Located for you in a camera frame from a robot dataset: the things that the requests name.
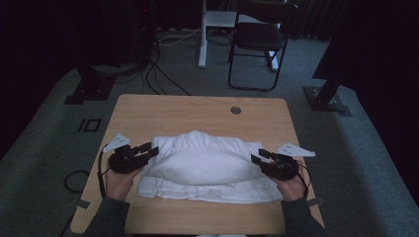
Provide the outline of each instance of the white tag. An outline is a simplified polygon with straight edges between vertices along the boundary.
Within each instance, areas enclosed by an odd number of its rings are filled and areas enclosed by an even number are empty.
[[[129,143],[130,143],[130,140],[128,138],[118,133],[118,135],[107,146],[105,146],[104,152],[115,150],[122,146],[128,145]]]
[[[301,147],[292,145],[291,143],[287,142],[281,148],[278,149],[278,153],[286,156],[303,156],[303,157],[314,157],[314,151],[308,151],[302,149]]]

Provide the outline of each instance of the gray carpet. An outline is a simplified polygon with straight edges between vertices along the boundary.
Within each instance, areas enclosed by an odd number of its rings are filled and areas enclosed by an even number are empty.
[[[314,150],[306,163],[316,194],[325,200],[320,210],[330,236],[419,236],[419,210],[400,179],[377,132],[357,100],[341,87],[338,95],[352,116],[313,112],[303,86],[321,86],[311,76],[327,41],[290,41],[278,87],[268,93],[228,87],[228,47],[209,44],[207,67],[198,68],[199,41],[183,40],[161,46],[157,65],[194,96],[282,98],[288,102],[302,147]],[[252,67],[257,60],[252,59]],[[248,63],[237,60],[240,83],[264,85],[274,73],[262,64],[259,75],[245,72]],[[115,70],[99,67],[101,70]],[[154,88],[154,71],[148,78]],[[184,95],[162,74],[157,79],[169,95]],[[117,79],[108,101],[86,101],[64,106],[80,80],[75,70],[58,81],[37,114],[0,163],[0,236],[78,236],[65,228],[80,194],[64,187],[65,177],[90,171],[113,108],[121,94],[154,94],[141,75]],[[101,119],[97,132],[78,131],[83,119]],[[83,189],[87,177],[72,177],[71,187]]]

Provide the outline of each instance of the chair seat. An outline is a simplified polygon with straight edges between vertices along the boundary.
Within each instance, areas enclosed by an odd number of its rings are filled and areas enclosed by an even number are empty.
[[[279,51],[284,36],[276,25],[259,23],[238,23],[236,44],[241,48]]]

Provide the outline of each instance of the hand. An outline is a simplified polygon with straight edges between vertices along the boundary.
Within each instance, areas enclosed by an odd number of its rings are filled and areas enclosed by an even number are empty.
[[[129,174],[119,174],[113,170],[106,173],[106,196],[117,200],[126,200],[126,196],[133,185],[133,178],[142,169],[132,171]]]
[[[302,168],[298,167],[298,172],[304,178]],[[269,177],[277,184],[277,189],[281,192],[285,201],[297,200],[304,198],[305,184],[301,181],[299,176],[295,176],[292,180],[280,181],[275,178]]]

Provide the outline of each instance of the white towel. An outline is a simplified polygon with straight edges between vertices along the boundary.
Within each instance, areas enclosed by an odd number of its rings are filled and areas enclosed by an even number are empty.
[[[160,153],[142,171],[139,196],[226,203],[282,199],[275,183],[251,162],[262,142],[191,131],[155,137],[152,143]]]

